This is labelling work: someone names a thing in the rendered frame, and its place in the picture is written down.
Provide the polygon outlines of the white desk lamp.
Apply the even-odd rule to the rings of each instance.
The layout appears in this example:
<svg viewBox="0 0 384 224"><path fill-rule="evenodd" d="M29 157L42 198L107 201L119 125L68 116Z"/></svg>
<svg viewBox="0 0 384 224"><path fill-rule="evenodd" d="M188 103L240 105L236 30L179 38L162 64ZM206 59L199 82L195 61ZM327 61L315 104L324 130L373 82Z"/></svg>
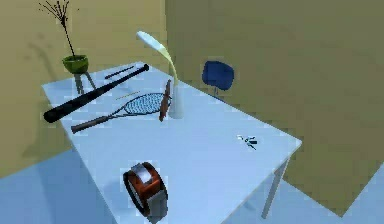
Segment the white desk lamp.
<svg viewBox="0 0 384 224"><path fill-rule="evenodd" d="M144 32L138 31L136 36L142 40L149 47L160 53L170 64L171 71L173 72L173 87L172 87L172 103L170 106L169 115L173 119L182 119L184 117L184 109L181 97L181 86L179 84L179 79L177 75L177 71L174 65L174 62L167 50L167 48L160 43L156 38L152 35Z"/></svg>

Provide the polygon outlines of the black pen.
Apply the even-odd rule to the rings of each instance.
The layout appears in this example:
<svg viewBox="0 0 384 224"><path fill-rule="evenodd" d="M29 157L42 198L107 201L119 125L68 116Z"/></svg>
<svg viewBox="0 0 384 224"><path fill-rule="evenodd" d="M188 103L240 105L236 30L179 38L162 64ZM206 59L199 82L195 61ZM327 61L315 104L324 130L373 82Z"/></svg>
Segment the black pen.
<svg viewBox="0 0 384 224"><path fill-rule="evenodd" d="M114 76L116 76L116 75L118 75L118 74L120 74L120 73L126 72L126 71L128 71L128 70L130 70L130 69L132 69L132 68L134 68L134 67L135 67L135 66L130 66L130 67L124 68L124 69L122 69L122 70L119 70L119 71L116 71L116 72L114 72L114 73L112 73L112 74L109 74L109 75L105 76L104 78L105 78L105 79L110 79L111 77L114 77Z"/></svg>

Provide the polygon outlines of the blue chair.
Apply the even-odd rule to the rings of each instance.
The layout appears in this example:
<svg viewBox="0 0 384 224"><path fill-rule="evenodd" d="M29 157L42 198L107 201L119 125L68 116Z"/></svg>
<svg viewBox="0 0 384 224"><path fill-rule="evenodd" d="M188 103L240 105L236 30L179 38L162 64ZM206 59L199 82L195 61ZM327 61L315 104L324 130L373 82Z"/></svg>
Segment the blue chair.
<svg viewBox="0 0 384 224"><path fill-rule="evenodd" d="M218 91L227 91L231 88L234 80L234 69L220 61L206 61L202 72L202 81L214 87L215 98L218 98Z"/></svg>

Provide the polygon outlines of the brown wrist watch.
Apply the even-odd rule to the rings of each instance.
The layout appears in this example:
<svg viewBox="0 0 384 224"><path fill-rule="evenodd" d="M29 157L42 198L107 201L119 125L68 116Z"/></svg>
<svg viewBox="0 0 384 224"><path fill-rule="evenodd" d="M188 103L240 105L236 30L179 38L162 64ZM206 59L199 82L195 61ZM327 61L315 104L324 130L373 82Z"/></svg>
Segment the brown wrist watch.
<svg viewBox="0 0 384 224"><path fill-rule="evenodd" d="M167 188L149 162L134 165L123 174L123 183L136 209L151 224L157 224L168 213Z"/></svg>

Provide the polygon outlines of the black tennis racket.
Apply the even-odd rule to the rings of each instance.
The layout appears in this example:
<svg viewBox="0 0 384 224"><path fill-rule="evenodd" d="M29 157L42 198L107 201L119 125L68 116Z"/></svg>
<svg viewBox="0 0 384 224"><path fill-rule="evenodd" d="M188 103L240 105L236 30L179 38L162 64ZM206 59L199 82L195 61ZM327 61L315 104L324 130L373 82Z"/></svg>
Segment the black tennis racket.
<svg viewBox="0 0 384 224"><path fill-rule="evenodd" d="M160 111L160 105L164 93L148 93L131 99L126 102L123 106L117 109L115 112L107 116L101 116L93 120L75 125L71 127L73 134L85 130L87 128L96 126L98 124L107 122L108 120L130 117L130 116L141 116L158 113Z"/></svg>

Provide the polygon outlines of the white table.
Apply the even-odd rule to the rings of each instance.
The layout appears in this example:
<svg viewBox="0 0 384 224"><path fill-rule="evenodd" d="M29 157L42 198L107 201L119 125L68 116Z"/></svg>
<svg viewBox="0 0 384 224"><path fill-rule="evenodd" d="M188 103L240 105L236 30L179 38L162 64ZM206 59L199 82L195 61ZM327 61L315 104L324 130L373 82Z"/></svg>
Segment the white table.
<svg viewBox="0 0 384 224"><path fill-rule="evenodd" d="M109 120L68 135L116 224L149 224L122 175L150 162L168 190L159 224L222 224L300 147L299 139L181 83L182 119Z"/></svg>

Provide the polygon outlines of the black baseball bat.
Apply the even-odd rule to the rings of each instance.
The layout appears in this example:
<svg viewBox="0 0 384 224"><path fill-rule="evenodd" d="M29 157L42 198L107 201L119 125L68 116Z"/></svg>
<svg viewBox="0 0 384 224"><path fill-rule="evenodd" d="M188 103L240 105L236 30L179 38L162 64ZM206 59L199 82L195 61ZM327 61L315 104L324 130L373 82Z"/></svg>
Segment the black baseball bat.
<svg viewBox="0 0 384 224"><path fill-rule="evenodd" d="M102 96L103 94L107 93L108 91L112 90L116 86L120 85L121 83L124 83L128 79L149 70L149 65L144 64L141 68L137 69L134 72L131 72L130 74L113 81L111 83L105 84L101 87L98 87L88 93L85 93L81 96L78 96L72 100L69 100L59 106L56 106L48 111L46 111L43 114L43 118L48 123L53 123L61 118L71 114L72 112L78 110L79 108L85 106L86 104L90 103L91 101L95 100L96 98Z"/></svg>

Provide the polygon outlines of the yellow pencil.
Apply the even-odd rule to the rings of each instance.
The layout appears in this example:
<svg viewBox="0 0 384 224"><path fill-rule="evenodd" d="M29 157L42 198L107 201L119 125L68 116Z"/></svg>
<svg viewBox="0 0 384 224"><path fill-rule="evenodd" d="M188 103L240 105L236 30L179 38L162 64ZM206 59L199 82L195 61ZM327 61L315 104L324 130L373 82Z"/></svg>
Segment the yellow pencil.
<svg viewBox="0 0 384 224"><path fill-rule="evenodd" d="M119 100L119 99L122 99L122 98L126 98L126 97L129 97L129 96L131 96L131 95L138 94L138 93L140 93L140 91L132 92L132 93L129 93L129 94L126 94L126 95L117 97L115 100Z"/></svg>

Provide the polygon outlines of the green pot houseplant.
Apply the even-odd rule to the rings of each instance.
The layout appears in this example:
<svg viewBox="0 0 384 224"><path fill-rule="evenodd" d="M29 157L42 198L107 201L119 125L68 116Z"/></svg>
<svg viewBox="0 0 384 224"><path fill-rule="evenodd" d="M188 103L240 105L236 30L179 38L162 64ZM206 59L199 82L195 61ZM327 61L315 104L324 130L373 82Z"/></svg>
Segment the green pot houseplant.
<svg viewBox="0 0 384 224"><path fill-rule="evenodd" d="M68 7L69 0L44 0L39 3L40 11L45 10L48 15L52 15L64 30L64 34L70 49L70 55L62 59L63 66L71 73L75 80L75 86L78 94L84 94L84 87L81 76L85 75L93 88L96 88L88 68L89 60L86 55L76 54L68 31Z"/></svg>

